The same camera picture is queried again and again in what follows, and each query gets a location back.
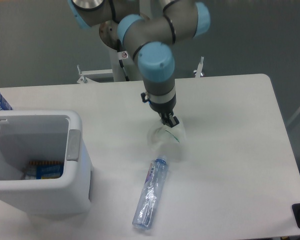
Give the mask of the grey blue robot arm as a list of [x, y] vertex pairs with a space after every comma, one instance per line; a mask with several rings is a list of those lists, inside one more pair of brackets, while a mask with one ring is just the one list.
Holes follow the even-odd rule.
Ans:
[[170, 46], [208, 31], [211, 16], [207, 6], [195, 0], [162, 0], [162, 16], [146, 20], [138, 0], [70, 0], [68, 5], [82, 28], [107, 21], [117, 25], [116, 37], [144, 83], [142, 101], [149, 103], [164, 125], [178, 125], [175, 59]]

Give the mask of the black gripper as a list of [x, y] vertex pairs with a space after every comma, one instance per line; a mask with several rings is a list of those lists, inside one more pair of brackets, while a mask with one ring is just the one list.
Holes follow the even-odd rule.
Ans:
[[142, 92], [140, 96], [143, 103], [148, 103], [150, 108], [159, 114], [163, 125], [169, 125], [170, 127], [175, 127], [180, 123], [178, 118], [174, 116], [174, 112], [173, 112], [173, 109], [177, 103], [176, 95], [174, 95], [171, 100], [164, 103], [155, 103], [151, 101], [149, 98], [146, 98], [145, 92]]

